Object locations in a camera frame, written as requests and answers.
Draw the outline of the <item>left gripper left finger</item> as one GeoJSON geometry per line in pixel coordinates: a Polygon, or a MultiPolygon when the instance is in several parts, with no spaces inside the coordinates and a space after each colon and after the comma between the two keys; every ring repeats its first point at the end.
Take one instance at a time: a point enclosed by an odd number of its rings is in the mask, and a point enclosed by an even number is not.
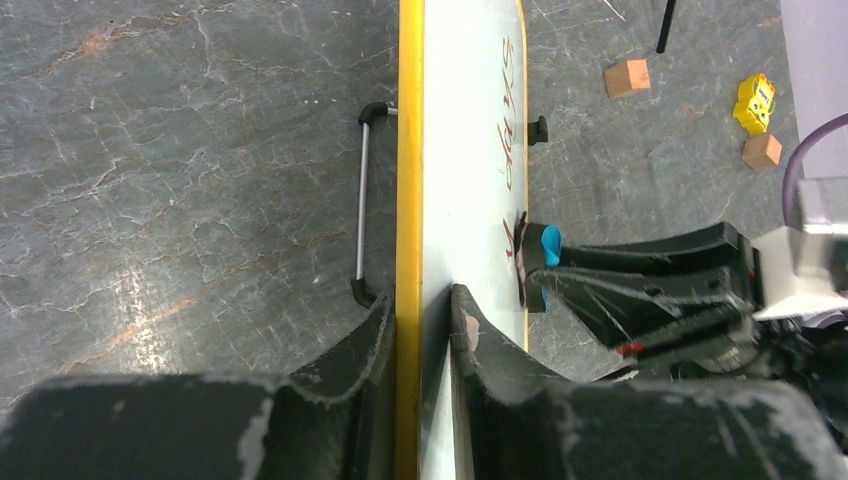
{"type": "Polygon", "coordinates": [[[395,294],[287,374],[76,375],[1,431],[5,479],[388,479],[395,294]]]}

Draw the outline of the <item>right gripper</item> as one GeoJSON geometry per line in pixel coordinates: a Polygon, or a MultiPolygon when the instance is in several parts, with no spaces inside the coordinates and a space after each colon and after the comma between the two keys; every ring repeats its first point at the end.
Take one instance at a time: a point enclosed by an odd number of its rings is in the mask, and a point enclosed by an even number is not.
{"type": "Polygon", "coordinates": [[[567,245],[546,225],[543,259],[556,267],[528,282],[558,298],[633,370],[738,371],[761,355],[753,318],[763,306],[760,255],[726,222],[606,245],[567,245]]]}

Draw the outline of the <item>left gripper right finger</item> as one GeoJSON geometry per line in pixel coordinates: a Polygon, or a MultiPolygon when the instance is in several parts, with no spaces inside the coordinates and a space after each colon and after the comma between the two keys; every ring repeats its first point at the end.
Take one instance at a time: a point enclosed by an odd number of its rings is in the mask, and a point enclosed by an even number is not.
{"type": "Polygon", "coordinates": [[[809,398],[774,381],[575,383],[451,289],[461,479],[843,479],[809,398]]]}

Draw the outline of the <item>blue whiteboard eraser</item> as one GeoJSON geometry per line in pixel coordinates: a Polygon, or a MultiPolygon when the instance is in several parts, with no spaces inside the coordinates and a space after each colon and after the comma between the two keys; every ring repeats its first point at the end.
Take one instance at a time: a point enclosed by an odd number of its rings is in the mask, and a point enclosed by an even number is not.
{"type": "Polygon", "coordinates": [[[556,225],[530,222],[524,211],[516,223],[513,240],[520,304],[528,313],[543,313],[547,310],[546,293],[527,278],[536,270],[559,265],[561,230],[556,225]]]}

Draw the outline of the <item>yellow framed whiteboard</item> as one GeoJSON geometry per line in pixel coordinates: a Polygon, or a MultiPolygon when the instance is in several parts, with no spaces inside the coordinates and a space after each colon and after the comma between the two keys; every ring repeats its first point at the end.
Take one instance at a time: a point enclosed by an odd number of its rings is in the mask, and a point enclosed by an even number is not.
{"type": "Polygon", "coordinates": [[[450,292],[467,286],[520,347],[513,230],[529,207],[528,51],[518,1],[403,1],[397,120],[396,479],[464,476],[450,292]]]}

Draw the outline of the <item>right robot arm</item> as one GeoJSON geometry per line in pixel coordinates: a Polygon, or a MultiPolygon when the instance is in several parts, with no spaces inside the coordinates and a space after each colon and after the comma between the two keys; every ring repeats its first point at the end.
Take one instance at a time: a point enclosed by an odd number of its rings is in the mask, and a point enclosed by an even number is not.
{"type": "Polygon", "coordinates": [[[558,298],[623,359],[610,381],[774,380],[809,396],[836,445],[847,446],[847,313],[807,326],[769,318],[760,248],[732,225],[618,245],[567,245],[553,225],[514,230],[522,306],[558,298]]]}

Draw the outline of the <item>small wooden cube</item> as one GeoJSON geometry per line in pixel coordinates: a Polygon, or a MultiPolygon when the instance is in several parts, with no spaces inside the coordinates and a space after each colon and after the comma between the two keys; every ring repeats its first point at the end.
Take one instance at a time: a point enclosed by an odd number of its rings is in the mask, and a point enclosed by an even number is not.
{"type": "Polygon", "coordinates": [[[752,169],[768,169],[780,163],[782,144],[771,134],[749,137],[743,146],[742,160],[752,169]]]}
{"type": "Polygon", "coordinates": [[[623,60],[603,72],[609,98],[625,98],[651,89],[646,59],[623,60]]]}

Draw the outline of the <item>yellow toy block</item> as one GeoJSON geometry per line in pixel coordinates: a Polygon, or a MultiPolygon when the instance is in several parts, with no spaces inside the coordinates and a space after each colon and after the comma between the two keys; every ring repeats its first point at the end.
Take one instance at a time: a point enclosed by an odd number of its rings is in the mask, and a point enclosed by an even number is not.
{"type": "Polygon", "coordinates": [[[764,74],[752,75],[738,86],[733,117],[751,136],[766,133],[775,96],[776,88],[764,74]]]}

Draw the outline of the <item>black microphone tripod stand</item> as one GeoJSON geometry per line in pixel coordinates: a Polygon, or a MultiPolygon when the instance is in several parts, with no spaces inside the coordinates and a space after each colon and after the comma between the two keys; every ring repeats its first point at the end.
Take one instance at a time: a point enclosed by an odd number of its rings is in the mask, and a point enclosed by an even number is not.
{"type": "Polygon", "coordinates": [[[665,8],[663,11],[662,23],[658,35],[658,40],[656,44],[655,52],[657,54],[663,54],[668,45],[668,40],[670,37],[671,27],[675,15],[675,10],[677,6],[677,0],[667,0],[665,4],[665,8]]]}

